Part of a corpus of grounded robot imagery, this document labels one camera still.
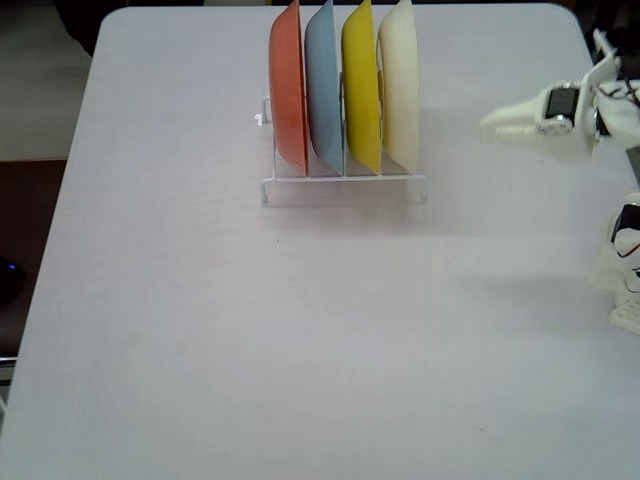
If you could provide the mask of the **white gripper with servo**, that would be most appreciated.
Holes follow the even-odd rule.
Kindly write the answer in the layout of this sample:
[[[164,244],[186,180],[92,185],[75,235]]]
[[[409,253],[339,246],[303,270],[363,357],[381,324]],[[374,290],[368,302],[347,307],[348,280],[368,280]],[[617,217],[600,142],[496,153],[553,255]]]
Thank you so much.
[[[486,115],[480,121],[481,141],[516,145],[560,160],[589,160],[599,137],[594,101],[592,87],[558,83],[549,92]]]

